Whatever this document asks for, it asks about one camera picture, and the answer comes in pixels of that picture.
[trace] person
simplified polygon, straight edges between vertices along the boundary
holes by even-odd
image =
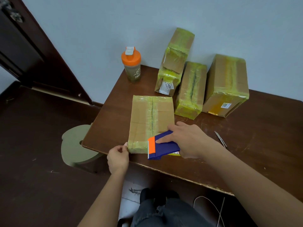
[[[222,177],[259,227],[303,226],[302,202],[242,162],[198,126],[177,122],[176,125],[169,125],[168,129],[173,133],[156,142],[174,141],[179,145],[183,158],[202,158],[206,161]],[[117,226],[122,187],[129,162],[126,144],[111,149],[107,159],[111,176],[79,227]],[[143,226],[210,224],[187,203],[168,197],[164,206],[153,206],[153,199],[141,202],[131,227]]]

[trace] person's left hand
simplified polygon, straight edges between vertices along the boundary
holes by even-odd
[[[127,142],[123,146],[116,146],[108,152],[107,163],[111,174],[116,172],[126,173],[129,163]]]

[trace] taped cardboard box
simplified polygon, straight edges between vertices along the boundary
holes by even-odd
[[[155,92],[159,92],[164,95],[173,96],[177,86],[181,82],[182,73],[178,74],[174,71],[163,67],[163,62],[158,72],[157,83]]]
[[[187,62],[179,94],[175,104],[175,114],[195,119],[202,111],[207,66]]]
[[[226,117],[248,100],[244,59],[216,54],[207,73],[203,112]]]
[[[193,33],[177,28],[165,50],[163,67],[182,74],[194,38]]]
[[[167,131],[167,125],[174,123],[171,97],[133,96],[128,137],[129,152],[147,154],[147,140]]]

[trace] forearm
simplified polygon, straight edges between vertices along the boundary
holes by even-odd
[[[119,217],[124,172],[112,174],[78,227],[116,227]]]
[[[303,203],[220,146],[204,156],[258,226],[302,226]]]

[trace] orange lid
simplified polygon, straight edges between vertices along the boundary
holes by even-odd
[[[125,51],[121,55],[122,63],[127,66],[136,66],[141,62],[141,54],[134,47],[132,55],[126,55]]]

